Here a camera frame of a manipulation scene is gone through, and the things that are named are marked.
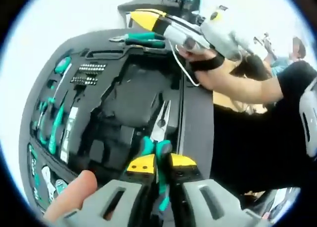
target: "black tool case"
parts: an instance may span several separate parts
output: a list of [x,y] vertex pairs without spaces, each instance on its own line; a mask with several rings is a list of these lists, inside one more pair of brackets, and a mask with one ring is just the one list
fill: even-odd
[[[57,180],[70,183],[82,170],[93,171],[99,186],[118,178],[142,136],[150,134],[164,100],[171,101],[167,138],[173,151],[195,159],[203,175],[209,176],[212,95],[191,86],[168,45],[165,50],[149,51],[108,41],[142,32],[108,30],[72,38],[55,51],[38,76],[23,112],[19,138],[24,189],[38,213],[50,203],[43,167],[50,169],[52,185]],[[54,68],[65,57],[71,58],[71,67],[63,77]],[[42,116],[40,137],[41,105],[52,97],[53,104]],[[61,107],[62,119],[54,129]],[[54,153],[49,149],[52,133]]]

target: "black shirt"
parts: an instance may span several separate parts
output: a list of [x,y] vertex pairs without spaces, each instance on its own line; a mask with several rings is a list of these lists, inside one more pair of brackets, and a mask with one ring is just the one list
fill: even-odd
[[238,193],[301,185],[310,160],[299,101],[316,76],[304,61],[290,65],[277,77],[283,99],[264,114],[215,105],[211,176]]

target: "cable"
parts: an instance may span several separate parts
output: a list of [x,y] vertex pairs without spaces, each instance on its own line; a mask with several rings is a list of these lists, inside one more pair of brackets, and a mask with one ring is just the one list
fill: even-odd
[[192,79],[192,77],[189,75],[189,73],[186,71],[186,69],[184,68],[184,66],[181,64],[181,62],[179,61],[179,59],[177,58],[176,56],[176,53],[175,53],[175,49],[178,51],[178,48],[177,46],[175,45],[175,49],[172,45],[172,43],[170,42],[170,40],[168,40],[169,42],[169,45],[170,45],[170,48],[172,50],[172,54],[178,64],[178,66],[183,70],[183,72],[185,73],[185,75],[188,77],[188,79],[191,81],[191,83],[195,86],[195,87],[198,87],[200,85],[200,83],[195,83],[194,80]]

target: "black sleeve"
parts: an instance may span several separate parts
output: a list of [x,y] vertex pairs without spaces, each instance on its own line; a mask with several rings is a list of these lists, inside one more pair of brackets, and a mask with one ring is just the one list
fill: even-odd
[[277,75],[283,97],[286,99],[300,98],[316,76],[317,71],[307,62],[294,62]]

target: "black wrist brace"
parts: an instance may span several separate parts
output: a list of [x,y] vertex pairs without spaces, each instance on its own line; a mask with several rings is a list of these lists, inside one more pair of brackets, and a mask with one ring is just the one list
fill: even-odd
[[216,57],[203,61],[190,62],[192,70],[196,71],[208,71],[220,67],[224,62],[224,56],[217,54]]

